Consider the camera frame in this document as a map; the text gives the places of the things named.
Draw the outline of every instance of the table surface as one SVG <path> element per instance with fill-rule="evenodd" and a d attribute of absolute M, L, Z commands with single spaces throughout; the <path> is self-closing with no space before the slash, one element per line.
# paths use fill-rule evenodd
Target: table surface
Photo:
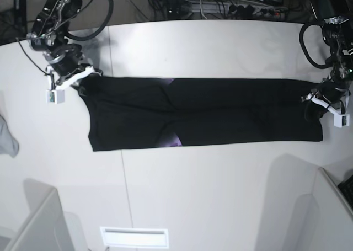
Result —
<path fill-rule="evenodd" d="M 329 70 L 315 69 L 307 62 L 299 46 L 300 27 L 238 20 L 119 25 L 107 27 L 96 39 L 85 42 L 83 50 L 105 75 L 114 77 L 319 82 Z M 328 48 L 320 29 L 310 28 L 305 41 L 312 58 L 323 62 Z M 31 51 L 26 42 L 23 45 L 44 68 L 42 54 Z M 353 128 L 334 128 L 330 114 L 322 118 L 324 141 L 320 143 L 265 142 L 94 153 L 87 137 L 89 114 L 77 93 L 69 89 L 65 103 L 46 104 L 47 79 L 19 45 L 2 46 L 0 53 L 0 114 L 20 143 L 15 159 L 0 157 L 0 198 L 11 199 L 0 207 L 0 213 L 6 213 L 2 220 L 5 227 L 15 229 L 28 214 L 23 209 L 27 206 L 24 180 L 35 179 L 58 188 L 64 210 L 79 217 L 88 246 L 97 251 L 104 248 L 99 226 L 169 228 L 172 250 L 178 251 L 192 245 L 215 250 L 214 242 L 224 243 L 223 250 L 234 245 L 239 250 L 256 250 L 256 239 L 262 241 L 262 248 L 269 248 L 262 250 L 270 250 L 283 246 L 288 217 L 297 197 L 312 191 L 317 166 L 351 165 L 353 159 Z M 183 202 L 193 204 L 185 206 Z M 183 229 L 180 212 L 189 222 L 188 229 Z M 277 217 L 275 227 L 269 219 L 273 215 Z M 188 231 L 197 230 L 206 217 L 213 226 L 204 233 L 218 240 L 206 241 L 202 234 L 190 239 Z M 220 234 L 222 228 L 241 232 L 241 241 Z M 268 240 L 268 231 L 277 237 Z"/>

